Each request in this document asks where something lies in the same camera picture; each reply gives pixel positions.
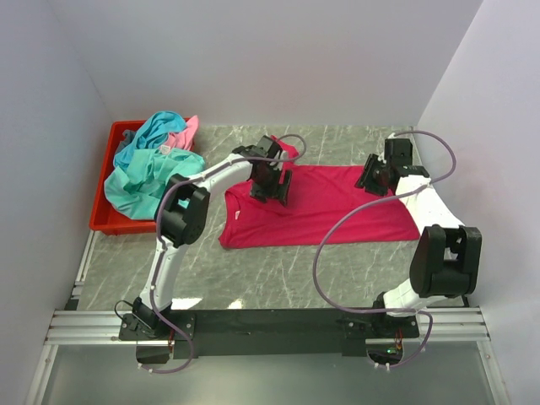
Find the magenta t shirt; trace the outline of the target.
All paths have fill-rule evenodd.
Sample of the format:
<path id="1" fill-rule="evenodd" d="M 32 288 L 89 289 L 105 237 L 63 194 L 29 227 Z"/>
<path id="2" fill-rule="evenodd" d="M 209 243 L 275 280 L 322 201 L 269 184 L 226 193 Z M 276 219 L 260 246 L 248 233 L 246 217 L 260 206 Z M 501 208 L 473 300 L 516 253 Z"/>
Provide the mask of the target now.
<path id="1" fill-rule="evenodd" d="M 292 171 L 288 201 L 260 202 L 250 195 L 252 181 L 224 194 L 226 222 L 219 237 L 225 249 L 267 246 L 314 246 L 354 208 L 379 198 L 355 186 L 362 165 L 297 165 Z M 417 240 L 419 231 L 399 201 L 378 204 L 355 214 L 337 229 L 330 244 Z"/>

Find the aluminium rail frame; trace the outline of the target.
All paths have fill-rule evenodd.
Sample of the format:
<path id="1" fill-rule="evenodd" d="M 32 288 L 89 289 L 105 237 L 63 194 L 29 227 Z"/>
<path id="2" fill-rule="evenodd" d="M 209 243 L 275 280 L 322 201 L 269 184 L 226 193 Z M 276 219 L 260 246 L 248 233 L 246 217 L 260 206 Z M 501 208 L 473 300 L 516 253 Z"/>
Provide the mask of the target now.
<path id="1" fill-rule="evenodd" d="M 62 310 L 53 313 L 27 404 L 42 403 L 60 347 L 119 343 L 114 303 L 138 295 L 153 245 L 152 235 L 89 233 L 71 296 Z"/>

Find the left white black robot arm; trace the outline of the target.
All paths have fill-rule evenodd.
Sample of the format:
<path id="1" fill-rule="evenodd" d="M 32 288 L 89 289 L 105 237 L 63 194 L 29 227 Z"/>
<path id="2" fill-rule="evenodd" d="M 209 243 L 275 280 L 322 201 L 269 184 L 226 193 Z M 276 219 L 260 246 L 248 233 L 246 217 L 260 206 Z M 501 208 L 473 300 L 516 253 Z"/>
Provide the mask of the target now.
<path id="1" fill-rule="evenodd" d="M 210 203 L 232 186 L 251 181 L 258 197 L 286 203 L 292 175 L 284 169 L 294 161 L 284 151 L 274 157 L 258 148 L 238 148 L 196 175 L 170 178 L 155 215 L 156 249 L 151 270 L 132 314 L 146 337 L 163 337 L 172 328 L 169 312 L 173 288 L 190 245 L 202 235 Z"/>

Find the teal green t shirt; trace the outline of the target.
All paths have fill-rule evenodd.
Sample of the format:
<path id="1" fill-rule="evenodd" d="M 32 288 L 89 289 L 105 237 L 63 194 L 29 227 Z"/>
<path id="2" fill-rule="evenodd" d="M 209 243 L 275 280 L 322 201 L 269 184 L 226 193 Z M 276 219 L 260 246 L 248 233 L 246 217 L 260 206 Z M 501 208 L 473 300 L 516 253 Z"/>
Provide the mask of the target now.
<path id="1" fill-rule="evenodd" d="M 194 176 L 204 171 L 204 158 L 191 151 L 173 148 L 139 149 L 125 168 L 116 167 L 104 182 L 105 198 L 112 207 L 133 220 L 152 220 L 173 175 Z"/>

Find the pink t shirt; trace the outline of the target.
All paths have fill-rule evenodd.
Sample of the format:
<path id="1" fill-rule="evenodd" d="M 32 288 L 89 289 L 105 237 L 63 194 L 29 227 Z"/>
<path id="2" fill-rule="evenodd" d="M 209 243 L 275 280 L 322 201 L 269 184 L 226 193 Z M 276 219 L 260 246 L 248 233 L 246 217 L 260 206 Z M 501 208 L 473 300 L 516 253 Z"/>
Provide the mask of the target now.
<path id="1" fill-rule="evenodd" d="M 199 128 L 198 116 L 192 116 L 186 121 L 186 127 L 179 132 L 169 132 L 165 145 L 172 149 L 192 150 L 195 136 Z"/>

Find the grey t shirt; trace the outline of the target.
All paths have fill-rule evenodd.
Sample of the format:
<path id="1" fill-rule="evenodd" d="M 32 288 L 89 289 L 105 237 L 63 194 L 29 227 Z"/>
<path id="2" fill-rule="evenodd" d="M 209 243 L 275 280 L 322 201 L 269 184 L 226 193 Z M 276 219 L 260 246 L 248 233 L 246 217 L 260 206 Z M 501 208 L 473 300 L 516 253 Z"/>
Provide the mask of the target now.
<path id="1" fill-rule="evenodd" d="M 122 133 L 123 139 L 119 142 L 116 148 L 116 154 L 120 153 L 126 146 L 128 146 L 135 138 L 136 131 L 125 130 Z"/>

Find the red plastic bin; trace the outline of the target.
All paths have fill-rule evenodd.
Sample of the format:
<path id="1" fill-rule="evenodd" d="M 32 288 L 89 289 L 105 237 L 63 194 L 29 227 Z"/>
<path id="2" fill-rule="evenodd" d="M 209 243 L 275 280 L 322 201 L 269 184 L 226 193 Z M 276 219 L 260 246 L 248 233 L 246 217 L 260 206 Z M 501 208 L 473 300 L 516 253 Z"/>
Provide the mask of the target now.
<path id="1" fill-rule="evenodd" d="M 116 148 L 124 139 L 126 130 L 136 131 L 144 121 L 116 121 L 112 124 L 108 138 L 105 157 L 100 171 L 100 183 L 94 196 L 94 206 L 90 216 L 89 227 L 105 235 L 141 234 L 155 231 L 153 220 L 131 220 L 110 204 L 105 197 L 105 180 L 113 171 L 113 157 Z"/>

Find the light blue t shirt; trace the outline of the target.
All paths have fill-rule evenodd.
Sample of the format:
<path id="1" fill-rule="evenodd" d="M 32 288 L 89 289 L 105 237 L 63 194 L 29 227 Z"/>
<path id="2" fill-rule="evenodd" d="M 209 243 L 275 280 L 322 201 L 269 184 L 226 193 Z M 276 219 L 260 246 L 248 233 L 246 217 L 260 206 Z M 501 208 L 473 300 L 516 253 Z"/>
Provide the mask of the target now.
<path id="1" fill-rule="evenodd" d="M 137 131 L 133 141 L 114 155 L 113 166 L 126 169 L 134 152 L 139 149 L 157 149 L 164 144 L 169 132 L 179 132 L 186 127 L 185 119 L 174 111 L 154 113 Z"/>

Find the black base beam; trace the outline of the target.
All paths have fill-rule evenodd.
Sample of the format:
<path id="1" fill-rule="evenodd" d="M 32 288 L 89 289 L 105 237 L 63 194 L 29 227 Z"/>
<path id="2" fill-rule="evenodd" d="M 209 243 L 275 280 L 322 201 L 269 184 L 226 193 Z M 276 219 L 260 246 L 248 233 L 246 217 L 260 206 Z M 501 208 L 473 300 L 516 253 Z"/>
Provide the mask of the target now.
<path id="1" fill-rule="evenodd" d="M 351 314 L 334 308 L 282 310 L 172 310 L 172 331 L 159 322 L 150 328 L 127 313 L 119 339 L 137 343 L 144 364 L 166 357 L 265 354 L 341 354 L 366 356 L 368 340 L 391 342 L 417 338 L 419 327 L 411 317 Z"/>

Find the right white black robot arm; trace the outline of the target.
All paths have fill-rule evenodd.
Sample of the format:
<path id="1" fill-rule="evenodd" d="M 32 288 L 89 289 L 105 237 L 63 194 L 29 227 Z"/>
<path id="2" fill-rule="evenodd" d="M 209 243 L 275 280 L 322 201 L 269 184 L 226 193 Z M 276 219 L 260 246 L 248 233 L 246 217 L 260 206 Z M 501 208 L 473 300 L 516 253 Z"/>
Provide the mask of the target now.
<path id="1" fill-rule="evenodd" d="M 409 276 L 381 294 L 381 309 L 370 316 L 374 333 L 393 334 L 402 318 L 443 299 L 471 294 L 477 287 L 483 237 L 445 205 L 427 170 L 410 157 L 383 159 L 370 154 L 356 183 L 379 197 L 398 196 L 419 233 Z"/>

